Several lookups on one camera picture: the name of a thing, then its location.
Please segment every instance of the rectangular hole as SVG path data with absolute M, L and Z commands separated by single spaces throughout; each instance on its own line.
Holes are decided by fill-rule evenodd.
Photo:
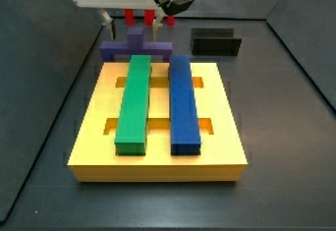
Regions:
M 125 87 L 126 77 L 117 77 L 115 87 Z M 153 88 L 167 88 L 169 81 L 167 77 L 150 77 L 150 87 Z M 201 77 L 193 77 L 193 87 L 203 88 L 203 79 Z
M 199 130 L 202 135 L 213 135 L 210 118 L 198 118 Z M 107 135 L 117 129 L 118 118 L 107 118 L 103 128 L 103 135 Z M 169 134 L 170 122 L 169 118 L 147 118 L 146 121 L 147 135 Z

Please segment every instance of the green block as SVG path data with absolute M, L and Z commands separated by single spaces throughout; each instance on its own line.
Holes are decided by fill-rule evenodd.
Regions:
M 150 56 L 131 55 L 115 131 L 117 155 L 145 155 Z

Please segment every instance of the block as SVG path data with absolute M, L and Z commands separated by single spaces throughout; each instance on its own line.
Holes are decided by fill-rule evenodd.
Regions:
M 199 155 L 201 136 L 187 56 L 169 60 L 170 154 Z
M 114 144 L 117 155 L 145 155 L 150 56 L 131 55 Z
M 126 41 L 102 41 L 99 46 L 103 62 L 114 62 L 115 55 L 161 55 L 162 61 L 169 61 L 171 42 L 145 42 L 142 28 L 129 28 Z
M 237 56 L 241 38 L 233 37 L 233 29 L 191 29 L 193 55 Z
M 150 79 L 167 79 L 167 63 L 151 64 Z M 246 159 L 214 63 L 191 63 L 201 129 L 201 155 L 170 155 L 169 88 L 151 85 L 145 156 L 115 155 L 115 127 L 127 63 L 105 63 L 67 160 L 81 182 L 237 181 Z

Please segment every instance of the purple piece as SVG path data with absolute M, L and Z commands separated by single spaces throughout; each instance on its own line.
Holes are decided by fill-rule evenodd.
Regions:
M 171 42 L 143 42 L 142 28 L 129 28 L 127 41 L 102 41 L 99 53 L 103 62 L 114 62 L 114 55 L 161 55 L 169 61 L 173 51 Z

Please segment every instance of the blue block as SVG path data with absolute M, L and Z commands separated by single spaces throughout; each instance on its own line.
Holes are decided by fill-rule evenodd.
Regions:
M 170 154 L 199 155 L 201 135 L 187 56 L 170 56 Z

